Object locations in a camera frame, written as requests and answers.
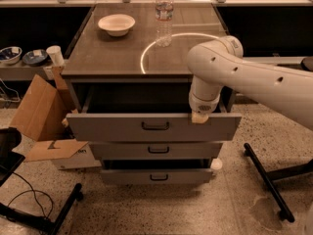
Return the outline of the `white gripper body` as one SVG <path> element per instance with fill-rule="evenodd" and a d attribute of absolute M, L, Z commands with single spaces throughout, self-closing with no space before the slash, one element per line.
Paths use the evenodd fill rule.
<path fill-rule="evenodd" d="M 215 111 L 219 103 L 219 99 L 219 96 L 212 100 L 199 99 L 191 93 L 189 95 L 189 105 L 193 112 L 202 115 L 209 115 Z"/>

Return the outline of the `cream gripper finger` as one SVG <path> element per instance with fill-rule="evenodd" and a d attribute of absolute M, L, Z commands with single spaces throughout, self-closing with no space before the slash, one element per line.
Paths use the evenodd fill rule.
<path fill-rule="evenodd" d="M 203 124 L 208 121 L 207 114 L 200 114 L 196 112 L 192 112 L 192 123 Z"/>

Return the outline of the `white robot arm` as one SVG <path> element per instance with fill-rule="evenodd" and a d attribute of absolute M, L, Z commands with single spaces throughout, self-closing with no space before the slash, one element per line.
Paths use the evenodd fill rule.
<path fill-rule="evenodd" d="M 243 46 L 224 36 L 193 47 L 187 56 L 193 81 L 189 93 L 192 112 L 207 120 L 223 87 L 313 129 L 313 73 L 245 61 Z"/>

